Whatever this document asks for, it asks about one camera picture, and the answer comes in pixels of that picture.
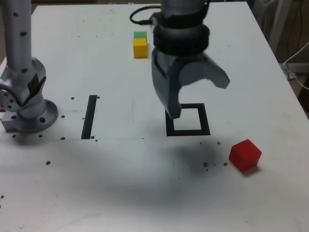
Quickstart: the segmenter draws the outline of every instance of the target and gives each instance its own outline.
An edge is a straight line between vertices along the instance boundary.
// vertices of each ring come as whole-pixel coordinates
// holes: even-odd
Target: stacked cubes
[[[134,58],[148,58],[147,32],[145,31],[134,32],[133,51],[134,51]]]

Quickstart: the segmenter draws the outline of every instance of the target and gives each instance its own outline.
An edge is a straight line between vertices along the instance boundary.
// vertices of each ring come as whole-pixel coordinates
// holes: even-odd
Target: white cable
[[[303,88],[305,88],[305,89],[307,89],[307,90],[309,90],[309,88],[307,88],[306,86],[304,86],[304,85],[299,81],[299,79],[298,79],[298,77],[296,76],[296,74],[295,74],[294,72],[291,72],[291,71],[286,67],[286,65],[287,65],[287,62],[288,62],[290,59],[292,59],[292,58],[295,57],[298,53],[300,53],[302,50],[304,50],[305,47],[307,47],[308,44],[309,44],[309,41],[308,41],[308,43],[305,44],[305,46],[302,47],[302,49],[300,49],[298,52],[296,52],[293,56],[291,56],[290,58],[288,58],[288,59],[283,63],[283,66],[284,66],[285,70],[286,70],[287,72],[289,72],[293,77],[295,77],[296,81],[297,81]]]

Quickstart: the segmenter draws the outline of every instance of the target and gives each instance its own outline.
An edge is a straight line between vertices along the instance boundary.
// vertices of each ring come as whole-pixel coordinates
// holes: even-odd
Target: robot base
[[[5,112],[2,124],[6,132],[36,133],[49,128],[58,118],[57,106],[45,100],[46,110],[34,118],[21,118],[17,113]]]

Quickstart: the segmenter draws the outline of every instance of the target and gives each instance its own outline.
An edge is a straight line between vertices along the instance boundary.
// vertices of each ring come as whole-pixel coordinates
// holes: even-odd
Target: black square outline
[[[169,114],[165,111],[166,136],[201,136],[210,135],[206,110],[204,103],[181,104],[182,109],[197,109],[199,122],[201,124],[200,130],[175,130],[174,121],[170,119]]]

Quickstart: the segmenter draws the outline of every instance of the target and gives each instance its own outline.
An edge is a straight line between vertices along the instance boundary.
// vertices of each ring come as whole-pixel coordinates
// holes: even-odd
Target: yellow cube
[[[133,39],[134,58],[148,58],[147,39]]]

